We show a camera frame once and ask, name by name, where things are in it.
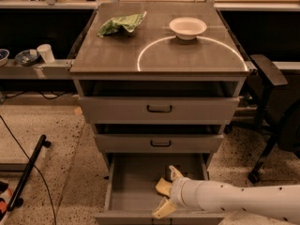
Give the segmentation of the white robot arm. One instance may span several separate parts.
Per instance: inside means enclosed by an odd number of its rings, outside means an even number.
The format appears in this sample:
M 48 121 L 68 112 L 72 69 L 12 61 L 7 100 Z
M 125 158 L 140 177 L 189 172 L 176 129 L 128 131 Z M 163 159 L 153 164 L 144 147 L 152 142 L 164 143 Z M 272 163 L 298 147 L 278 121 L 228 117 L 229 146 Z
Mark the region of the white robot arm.
M 210 213 L 243 210 L 263 217 L 300 224 L 300 186 L 235 187 L 211 180 L 193 180 L 169 166 L 171 182 L 160 178 L 156 191 L 163 195 L 153 211 L 154 218 L 165 218 L 178 208 Z

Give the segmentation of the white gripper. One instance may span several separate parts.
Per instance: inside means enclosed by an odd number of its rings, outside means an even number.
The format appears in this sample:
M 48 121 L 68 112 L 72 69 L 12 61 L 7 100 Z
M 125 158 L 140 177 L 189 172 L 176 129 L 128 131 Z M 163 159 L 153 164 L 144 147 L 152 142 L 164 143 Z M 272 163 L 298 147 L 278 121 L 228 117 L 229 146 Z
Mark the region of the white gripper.
M 170 200 L 164 197 L 152 216 L 157 219 L 165 218 L 173 213 L 177 207 L 198 208 L 197 189 L 200 181 L 183 177 L 173 165 L 169 166 L 172 186 Z

